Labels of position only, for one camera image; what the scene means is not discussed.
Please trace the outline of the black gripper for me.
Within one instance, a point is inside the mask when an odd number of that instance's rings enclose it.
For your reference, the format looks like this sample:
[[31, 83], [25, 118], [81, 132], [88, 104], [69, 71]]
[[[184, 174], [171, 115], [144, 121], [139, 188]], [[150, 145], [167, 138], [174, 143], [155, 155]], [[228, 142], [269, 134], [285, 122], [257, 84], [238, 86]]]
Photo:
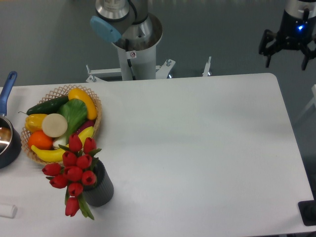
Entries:
[[301, 65], [304, 71], [308, 62], [316, 57], [316, 49], [311, 50], [308, 47], [314, 40], [315, 26], [314, 0], [287, 0], [278, 33], [266, 29], [259, 44], [259, 54], [267, 58], [265, 67], [269, 67], [272, 56], [282, 49], [300, 50], [304, 54]]

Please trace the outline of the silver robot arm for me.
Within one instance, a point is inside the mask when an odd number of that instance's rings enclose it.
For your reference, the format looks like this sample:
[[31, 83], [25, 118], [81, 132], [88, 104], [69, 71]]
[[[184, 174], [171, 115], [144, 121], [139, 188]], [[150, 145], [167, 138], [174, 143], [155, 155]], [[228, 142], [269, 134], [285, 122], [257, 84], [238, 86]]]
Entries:
[[[96, 15], [90, 19], [94, 32], [104, 41], [123, 51], [141, 51], [156, 45], [162, 37], [161, 22], [148, 12], [146, 0], [98, 0]], [[315, 59], [309, 43], [316, 40], [316, 2], [288, 0], [278, 32], [265, 30], [259, 44], [259, 54], [271, 57], [281, 50], [296, 50], [304, 54], [302, 70]]]

